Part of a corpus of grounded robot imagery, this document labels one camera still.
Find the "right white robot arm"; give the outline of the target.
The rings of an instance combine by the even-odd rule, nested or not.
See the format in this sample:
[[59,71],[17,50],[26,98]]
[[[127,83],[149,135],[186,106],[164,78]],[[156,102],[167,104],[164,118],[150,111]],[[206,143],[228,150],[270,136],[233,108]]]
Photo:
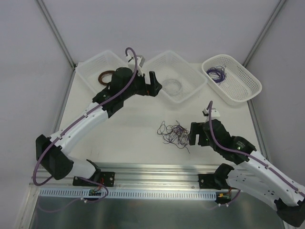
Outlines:
[[232,164],[222,163],[212,174],[199,174],[203,189],[239,189],[274,209],[293,227],[305,221],[305,187],[268,161],[253,144],[232,136],[217,119],[191,123],[189,144],[210,146]]

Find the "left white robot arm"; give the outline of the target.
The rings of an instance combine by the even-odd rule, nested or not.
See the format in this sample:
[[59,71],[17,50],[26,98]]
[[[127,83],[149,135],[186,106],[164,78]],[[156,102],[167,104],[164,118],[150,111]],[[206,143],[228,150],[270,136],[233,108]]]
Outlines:
[[127,67],[114,71],[111,81],[97,93],[86,110],[68,127],[49,137],[40,135],[36,139],[36,159],[51,178],[61,180],[74,177],[76,186],[95,186],[102,179],[102,172],[89,159],[79,160],[69,154],[75,145],[98,124],[105,122],[123,108],[124,101],[134,95],[158,95],[162,85],[157,81],[155,72],[149,72],[150,83],[145,76]]

